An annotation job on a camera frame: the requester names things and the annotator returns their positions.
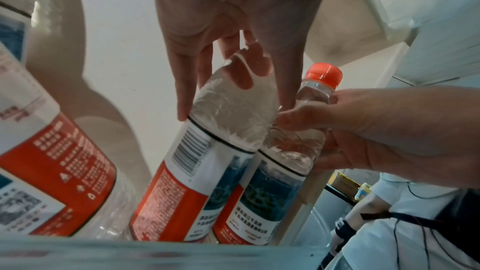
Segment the wristband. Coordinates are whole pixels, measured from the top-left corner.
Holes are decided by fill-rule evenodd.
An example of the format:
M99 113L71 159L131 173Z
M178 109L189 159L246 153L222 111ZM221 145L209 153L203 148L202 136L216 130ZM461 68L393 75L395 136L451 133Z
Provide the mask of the wristband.
M353 229L345 219L340 218L335 223L335 233L342 240L348 241L357 233L357 231Z

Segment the bottle label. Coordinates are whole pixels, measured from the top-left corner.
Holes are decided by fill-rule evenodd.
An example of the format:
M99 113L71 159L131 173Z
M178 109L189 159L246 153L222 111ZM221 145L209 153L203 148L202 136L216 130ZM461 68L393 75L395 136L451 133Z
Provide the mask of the bottle label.
M206 237L253 155L189 118L130 221L133 238L191 242Z
M71 236L116 169L0 43L0 233Z
M305 178L259 150L213 227L218 241L268 244Z
M25 62L25 50L30 17L20 12L15 12L0 4L0 42L20 62Z

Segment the sleeve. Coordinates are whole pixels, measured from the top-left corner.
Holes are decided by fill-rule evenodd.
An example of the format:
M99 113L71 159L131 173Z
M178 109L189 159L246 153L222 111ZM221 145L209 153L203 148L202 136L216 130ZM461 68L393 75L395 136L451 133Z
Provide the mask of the sleeve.
M380 178L370 190L388 204L393 205L400 197L401 185L399 182L390 182Z

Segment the bottle cap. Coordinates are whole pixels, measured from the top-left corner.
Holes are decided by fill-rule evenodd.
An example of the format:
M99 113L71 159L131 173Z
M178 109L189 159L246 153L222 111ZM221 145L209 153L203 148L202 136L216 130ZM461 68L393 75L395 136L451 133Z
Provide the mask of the bottle cap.
M304 79L319 82L335 90L343 77L344 74L336 66L330 63L318 62L314 63L308 71L306 71Z

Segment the white shirt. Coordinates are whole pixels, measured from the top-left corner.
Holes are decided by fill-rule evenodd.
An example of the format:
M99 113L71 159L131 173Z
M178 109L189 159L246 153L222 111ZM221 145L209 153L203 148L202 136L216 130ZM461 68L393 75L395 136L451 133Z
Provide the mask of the white shirt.
M390 212L404 213L425 219L434 219L458 192L455 188L416 182L408 183L408 180L392 174L382 173L381 177L371 187L371 191L391 205ZM397 220L394 218L374 220L364 224L357 234L350 239L343 247L342 253L354 270L398 269L397 245L394 237L396 222ZM480 264L447 241L437 231L433 231L433 233L452 257L480 270ZM400 269L428 269L422 227L399 221L396 236ZM430 258L430 269L469 269L448 257L435 241L430 229L425 228L425 236Z

